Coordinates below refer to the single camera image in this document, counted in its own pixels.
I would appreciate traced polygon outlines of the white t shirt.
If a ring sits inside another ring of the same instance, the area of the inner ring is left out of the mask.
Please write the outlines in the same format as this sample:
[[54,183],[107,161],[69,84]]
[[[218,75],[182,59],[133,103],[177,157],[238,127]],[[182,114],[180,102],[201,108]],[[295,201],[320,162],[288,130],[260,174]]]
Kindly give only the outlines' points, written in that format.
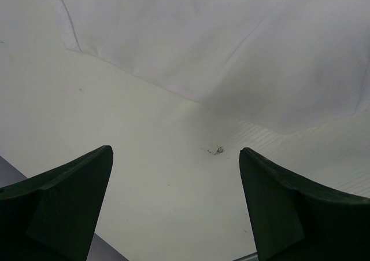
[[48,0],[69,50],[289,133],[369,108],[369,0]]

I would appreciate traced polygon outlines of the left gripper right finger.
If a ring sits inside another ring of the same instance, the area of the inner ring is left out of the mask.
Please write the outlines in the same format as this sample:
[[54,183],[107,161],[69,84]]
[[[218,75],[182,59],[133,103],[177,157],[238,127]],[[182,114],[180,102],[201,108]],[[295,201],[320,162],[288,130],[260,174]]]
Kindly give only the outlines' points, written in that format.
[[239,170],[259,260],[369,260],[369,199],[283,168],[250,148]]

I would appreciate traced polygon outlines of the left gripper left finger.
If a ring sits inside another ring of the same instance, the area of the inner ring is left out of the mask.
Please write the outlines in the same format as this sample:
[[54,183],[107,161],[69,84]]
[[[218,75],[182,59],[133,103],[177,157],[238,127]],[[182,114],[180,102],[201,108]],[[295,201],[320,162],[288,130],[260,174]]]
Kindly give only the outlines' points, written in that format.
[[1,260],[86,260],[112,167],[104,145],[1,188]]

